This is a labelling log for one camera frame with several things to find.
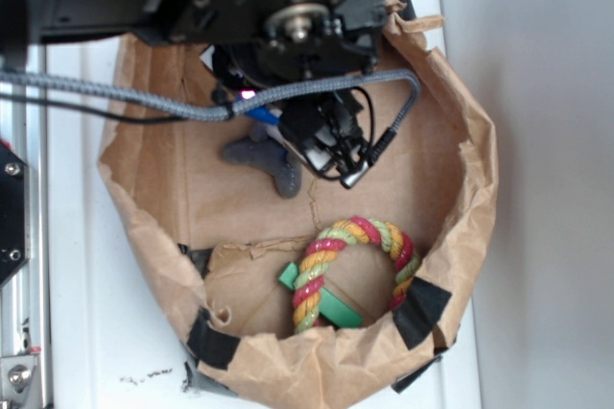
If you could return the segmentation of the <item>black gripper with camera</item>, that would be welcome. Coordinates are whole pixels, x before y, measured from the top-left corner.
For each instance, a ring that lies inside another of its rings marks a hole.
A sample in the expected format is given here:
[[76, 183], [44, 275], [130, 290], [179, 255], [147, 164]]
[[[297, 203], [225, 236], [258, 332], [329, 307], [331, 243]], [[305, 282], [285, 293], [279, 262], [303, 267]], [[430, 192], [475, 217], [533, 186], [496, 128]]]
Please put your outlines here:
[[[217, 104], [224, 101], [223, 90], [237, 101], [250, 99], [259, 91], [286, 81], [256, 61], [250, 45], [215, 46], [210, 66], [218, 82], [212, 93]], [[365, 138], [357, 115], [363, 106], [354, 96], [361, 93], [372, 105], [368, 93], [360, 87], [317, 90], [307, 95], [284, 97], [246, 113], [255, 123], [271, 125], [279, 132], [279, 142], [316, 177], [353, 187], [369, 168], [372, 139]]]

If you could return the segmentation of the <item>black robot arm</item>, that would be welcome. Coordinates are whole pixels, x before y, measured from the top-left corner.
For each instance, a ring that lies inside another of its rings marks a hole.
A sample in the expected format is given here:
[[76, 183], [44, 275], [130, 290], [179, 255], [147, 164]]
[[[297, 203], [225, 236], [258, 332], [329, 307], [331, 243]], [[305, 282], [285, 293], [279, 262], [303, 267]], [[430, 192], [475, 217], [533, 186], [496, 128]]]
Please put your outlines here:
[[1, 0], [1, 79], [122, 98], [185, 119], [187, 110], [141, 93], [29, 74], [27, 50], [125, 33], [152, 46], [205, 43], [226, 87], [257, 91], [249, 102], [220, 101], [206, 120], [283, 101], [287, 146], [318, 176], [351, 187], [382, 149], [358, 128], [351, 90], [374, 79], [387, 17], [385, 0]]

